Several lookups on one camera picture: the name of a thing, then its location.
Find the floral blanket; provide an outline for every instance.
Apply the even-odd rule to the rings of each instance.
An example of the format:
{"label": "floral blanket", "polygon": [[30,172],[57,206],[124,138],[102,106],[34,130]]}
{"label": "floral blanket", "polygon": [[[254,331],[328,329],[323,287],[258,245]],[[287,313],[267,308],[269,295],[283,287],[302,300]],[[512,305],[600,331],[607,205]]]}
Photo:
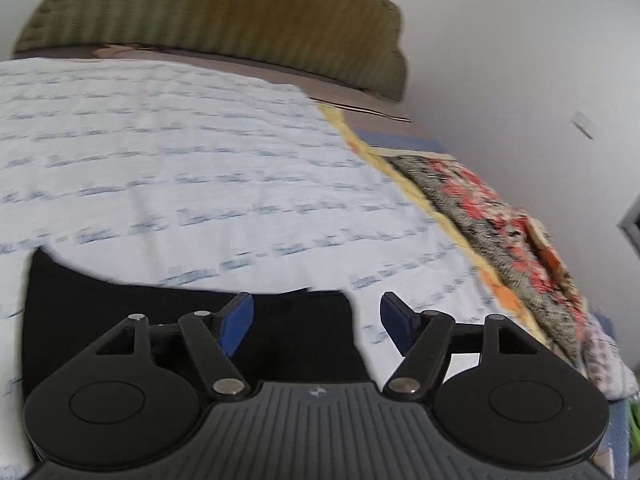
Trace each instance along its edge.
{"label": "floral blanket", "polygon": [[575,361],[584,325],[584,300],[544,226],[502,200],[456,160],[417,155],[388,157],[448,216]]}

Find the black cloth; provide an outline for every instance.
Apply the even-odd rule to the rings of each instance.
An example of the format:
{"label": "black cloth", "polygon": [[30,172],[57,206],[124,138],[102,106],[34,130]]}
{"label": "black cloth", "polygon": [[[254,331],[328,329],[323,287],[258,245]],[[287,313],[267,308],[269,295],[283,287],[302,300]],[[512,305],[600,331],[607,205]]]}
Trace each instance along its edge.
{"label": "black cloth", "polygon": [[[176,323],[196,310],[216,312],[234,296],[109,283],[62,266],[37,249],[24,302],[24,397],[129,314],[145,314],[150,324]],[[353,343],[351,306],[341,292],[256,294],[254,309],[254,322],[232,359],[249,384],[370,380]]]}

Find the silver screw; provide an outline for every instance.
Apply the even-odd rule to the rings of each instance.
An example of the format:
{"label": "silver screw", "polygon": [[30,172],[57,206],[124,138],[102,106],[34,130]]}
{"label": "silver screw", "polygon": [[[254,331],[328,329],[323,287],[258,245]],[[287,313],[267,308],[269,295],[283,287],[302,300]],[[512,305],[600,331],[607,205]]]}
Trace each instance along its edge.
{"label": "silver screw", "polygon": [[389,388],[397,394],[414,394],[420,389],[420,383],[411,377],[396,377]]}
{"label": "silver screw", "polygon": [[220,395],[237,395],[244,390],[244,383],[240,379],[228,377],[213,383],[213,389]]}

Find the olive green headboard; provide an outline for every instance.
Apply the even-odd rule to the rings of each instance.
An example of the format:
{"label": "olive green headboard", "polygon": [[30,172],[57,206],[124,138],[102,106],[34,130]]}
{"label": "olive green headboard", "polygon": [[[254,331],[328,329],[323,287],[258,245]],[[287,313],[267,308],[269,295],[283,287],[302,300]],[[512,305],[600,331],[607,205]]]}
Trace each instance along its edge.
{"label": "olive green headboard", "polygon": [[399,100],[406,76],[399,31],[389,0],[44,0],[15,51],[180,48],[287,66]]}

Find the patterned bed sheet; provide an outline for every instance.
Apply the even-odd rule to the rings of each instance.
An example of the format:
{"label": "patterned bed sheet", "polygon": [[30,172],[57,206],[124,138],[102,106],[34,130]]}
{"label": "patterned bed sheet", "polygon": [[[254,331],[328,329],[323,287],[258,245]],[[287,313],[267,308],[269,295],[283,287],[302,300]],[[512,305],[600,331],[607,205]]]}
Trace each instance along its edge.
{"label": "patterned bed sheet", "polygon": [[0,174],[2,478],[31,465],[17,350],[36,246],[118,282],[344,290],[378,384],[401,360],[385,291],[461,322],[503,313],[440,225],[295,86],[157,61],[5,62]]}

